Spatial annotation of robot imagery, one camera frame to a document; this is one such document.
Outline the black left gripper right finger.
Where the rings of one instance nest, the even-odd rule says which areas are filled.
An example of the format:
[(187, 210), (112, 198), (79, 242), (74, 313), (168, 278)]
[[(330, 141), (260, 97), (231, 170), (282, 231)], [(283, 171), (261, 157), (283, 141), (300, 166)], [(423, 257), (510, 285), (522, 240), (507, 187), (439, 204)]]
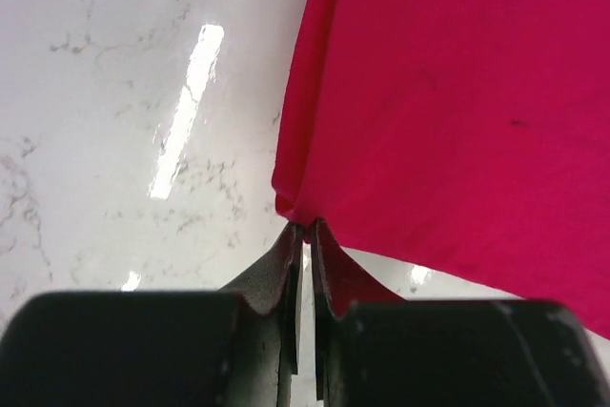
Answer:
[(318, 219), (310, 229), (315, 386), (326, 406), (605, 406), (583, 327), (545, 300), (415, 300)]

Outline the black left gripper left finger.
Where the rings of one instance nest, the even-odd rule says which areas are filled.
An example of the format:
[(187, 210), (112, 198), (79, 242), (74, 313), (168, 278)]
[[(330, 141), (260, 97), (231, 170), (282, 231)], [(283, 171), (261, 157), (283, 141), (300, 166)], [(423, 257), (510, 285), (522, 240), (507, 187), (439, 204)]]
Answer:
[(215, 291), (56, 292), (1, 339), (5, 406), (286, 406), (303, 231)]

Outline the magenta t shirt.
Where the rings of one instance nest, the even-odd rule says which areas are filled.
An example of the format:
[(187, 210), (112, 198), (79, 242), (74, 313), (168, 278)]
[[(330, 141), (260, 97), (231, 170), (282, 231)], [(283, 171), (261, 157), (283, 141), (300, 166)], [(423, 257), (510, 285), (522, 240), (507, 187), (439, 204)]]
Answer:
[(609, 333), (609, 0), (307, 0), (277, 212)]

